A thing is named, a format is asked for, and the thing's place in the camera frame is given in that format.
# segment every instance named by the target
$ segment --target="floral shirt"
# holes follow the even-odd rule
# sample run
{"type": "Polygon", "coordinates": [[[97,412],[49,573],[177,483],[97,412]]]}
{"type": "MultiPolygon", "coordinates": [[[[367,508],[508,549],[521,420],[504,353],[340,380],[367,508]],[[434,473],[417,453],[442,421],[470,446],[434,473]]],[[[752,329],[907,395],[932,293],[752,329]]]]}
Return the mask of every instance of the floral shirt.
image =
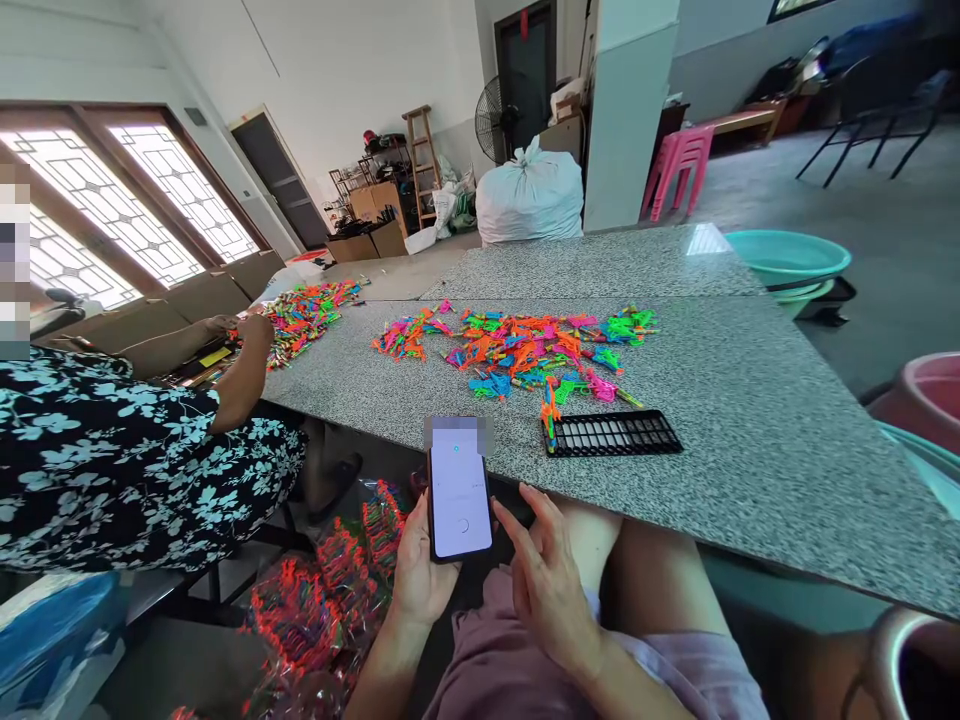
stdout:
{"type": "Polygon", "coordinates": [[[197,570],[286,498],[303,464],[297,418],[260,403],[209,435],[215,390],[131,371],[45,348],[0,362],[0,567],[197,570]]]}

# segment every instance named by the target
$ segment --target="pink basin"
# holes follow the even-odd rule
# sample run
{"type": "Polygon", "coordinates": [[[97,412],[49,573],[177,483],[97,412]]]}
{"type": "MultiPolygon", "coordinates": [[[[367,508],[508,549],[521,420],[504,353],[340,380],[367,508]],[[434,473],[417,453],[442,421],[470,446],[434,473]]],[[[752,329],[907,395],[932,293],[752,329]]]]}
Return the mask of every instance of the pink basin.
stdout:
{"type": "Polygon", "coordinates": [[[869,411],[877,420],[960,454],[960,352],[911,360],[869,411]]]}

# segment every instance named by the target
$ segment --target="window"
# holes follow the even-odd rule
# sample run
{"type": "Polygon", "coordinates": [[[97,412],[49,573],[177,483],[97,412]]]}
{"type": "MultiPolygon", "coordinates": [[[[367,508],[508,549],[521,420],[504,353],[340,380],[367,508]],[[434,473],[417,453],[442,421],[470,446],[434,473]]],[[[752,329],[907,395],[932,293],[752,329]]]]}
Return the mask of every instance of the window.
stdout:
{"type": "Polygon", "coordinates": [[[269,249],[165,108],[0,106],[32,168],[30,277],[113,309],[269,249]]]}
{"type": "Polygon", "coordinates": [[[769,25],[777,20],[783,20],[791,15],[802,13],[805,10],[812,10],[815,7],[820,7],[821,5],[826,5],[831,2],[833,2],[833,0],[774,0],[767,24],[769,25]]]}

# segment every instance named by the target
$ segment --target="plastic basin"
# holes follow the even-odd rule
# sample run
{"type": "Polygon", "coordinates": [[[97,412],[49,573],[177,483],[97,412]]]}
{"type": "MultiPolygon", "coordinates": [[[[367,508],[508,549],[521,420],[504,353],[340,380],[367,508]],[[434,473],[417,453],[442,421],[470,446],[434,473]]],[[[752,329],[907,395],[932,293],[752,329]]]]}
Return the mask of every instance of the plastic basin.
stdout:
{"type": "MultiPolygon", "coordinates": [[[[767,287],[804,278],[839,275],[850,264],[849,251],[815,235],[785,230],[744,230],[729,233],[727,242],[767,287]]],[[[783,291],[803,295],[816,285],[783,291]]]]}
{"type": "Polygon", "coordinates": [[[910,464],[950,516],[960,520],[960,457],[906,430],[878,424],[884,435],[903,447],[910,464]]]}
{"type": "Polygon", "coordinates": [[[960,352],[911,360],[870,414],[960,454],[960,352]]]}
{"type": "Polygon", "coordinates": [[[813,290],[803,293],[803,295],[790,295],[788,293],[792,292],[791,290],[775,292],[771,293],[771,295],[776,297],[777,304],[787,314],[787,317],[795,318],[811,300],[816,300],[818,297],[822,297],[833,290],[833,285],[833,280],[827,280],[826,282],[811,286],[813,290]]]}

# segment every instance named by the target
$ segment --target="dark door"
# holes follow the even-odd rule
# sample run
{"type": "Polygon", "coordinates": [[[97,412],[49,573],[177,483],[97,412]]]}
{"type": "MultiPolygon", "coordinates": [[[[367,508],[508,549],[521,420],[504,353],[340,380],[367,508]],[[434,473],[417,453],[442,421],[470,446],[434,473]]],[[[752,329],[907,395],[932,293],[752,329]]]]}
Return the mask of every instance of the dark door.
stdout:
{"type": "Polygon", "coordinates": [[[325,243],[327,225],[300,182],[267,114],[260,113],[234,129],[233,137],[304,247],[312,250],[325,243]]]}
{"type": "Polygon", "coordinates": [[[550,120],[550,95],[557,83],[556,0],[541,0],[494,23],[497,72],[504,105],[520,119],[508,138],[512,150],[526,147],[550,120]]]}

